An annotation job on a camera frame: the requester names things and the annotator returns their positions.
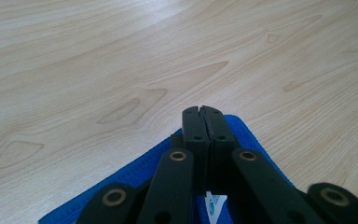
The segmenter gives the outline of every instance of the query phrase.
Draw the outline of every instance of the metal grommet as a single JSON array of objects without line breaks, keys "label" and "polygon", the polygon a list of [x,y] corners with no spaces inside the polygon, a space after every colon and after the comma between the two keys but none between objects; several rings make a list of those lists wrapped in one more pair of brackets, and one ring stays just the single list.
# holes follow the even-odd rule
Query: metal grommet
[{"label": "metal grommet", "polygon": [[255,161],[255,159],[257,158],[257,156],[251,151],[241,152],[240,157],[241,157],[241,159],[246,160],[246,161]]},{"label": "metal grommet", "polygon": [[184,161],[187,158],[187,155],[181,151],[175,151],[170,154],[170,158],[173,161]]},{"label": "metal grommet", "polygon": [[326,201],[338,206],[347,206],[348,204],[350,204],[350,200],[348,199],[348,197],[335,189],[322,189],[321,195]]},{"label": "metal grommet", "polygon": [[[114,194],[117,194],[117,197],[115,197],[115,199],[112,200],[111,196]],[[126,197],[127,197],[126,191],[124,191],[123,189],[111,189],[104,194],[103,204],[109,207],[116,206],[121,203],[124,203]]]}]

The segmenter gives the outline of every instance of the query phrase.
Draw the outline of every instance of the white label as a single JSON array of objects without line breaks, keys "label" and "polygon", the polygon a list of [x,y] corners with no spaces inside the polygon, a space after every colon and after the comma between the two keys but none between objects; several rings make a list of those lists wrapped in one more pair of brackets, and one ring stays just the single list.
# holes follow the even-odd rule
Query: white label
[{"label": "white label", "polygon": [[210,191],[206,192],[205,204],[208,212],[209,222],[216,224],[217,219],[222,212],[223,203],[226,201],[226,195],[212,195]]}]

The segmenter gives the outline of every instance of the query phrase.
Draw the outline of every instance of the wooden floor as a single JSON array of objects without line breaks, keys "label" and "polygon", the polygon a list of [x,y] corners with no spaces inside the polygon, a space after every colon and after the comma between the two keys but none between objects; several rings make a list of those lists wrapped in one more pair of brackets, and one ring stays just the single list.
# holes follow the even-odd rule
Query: wooden floor
[{"label": "wooden floor", "polygon": [[0,1],[0,223],[240,117],[294,184],[358,196],[358,1]]}]

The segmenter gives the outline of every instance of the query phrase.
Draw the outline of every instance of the blue mat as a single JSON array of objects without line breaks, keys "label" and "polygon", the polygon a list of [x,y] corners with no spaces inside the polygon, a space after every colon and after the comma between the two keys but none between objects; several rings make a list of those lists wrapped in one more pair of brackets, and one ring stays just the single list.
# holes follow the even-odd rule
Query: blue mat
[{"label": "blue mat", "polygon": [[[267,160],[276,168],[276,170],[287,180],[281,170],[269,157],[268,153],[261,147],[255,136],[249,131],[246,125],[236,116],[225,115],[225,119],[231,129],[231,131],[237,136],[241,147],[253,149],[263,154]],[[146,180],[150,179],[155,173],[159,159],[163,152],[167,151],[170,147],[170,138],[165,139],[158,145],[147,151],[143,156],[139,157],[135,161],[126,165],[118,170],[116,173],[110,175],[105,180],[96,184],[92,188],[84,191],[80,195],[76,196],[71,201],[61,205],[52,212],[42,217],[39,224],[73,224],[76,222],[80,212],[86,206],[92,196],[102,187],[113,184],[123,183],[134,187],[140,186]],[[205,203],[204,197],[197,197],[196,199],[196,222],[206,224],[210,223],[208,218],[208,208]],[[224,203],[220,216],[217,219],[217,223],[232,223],[229,216],[227,206]]]}]

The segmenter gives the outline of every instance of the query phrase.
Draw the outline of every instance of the wood grain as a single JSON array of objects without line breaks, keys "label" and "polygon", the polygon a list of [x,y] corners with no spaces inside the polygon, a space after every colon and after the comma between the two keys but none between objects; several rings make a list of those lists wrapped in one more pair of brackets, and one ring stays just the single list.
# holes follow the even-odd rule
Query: wood grain
[{"label": "wood grain", "polygon": [[358,1],[0,1],[0,223],[43,215],[209,105],[295,185],[358,196]]}]

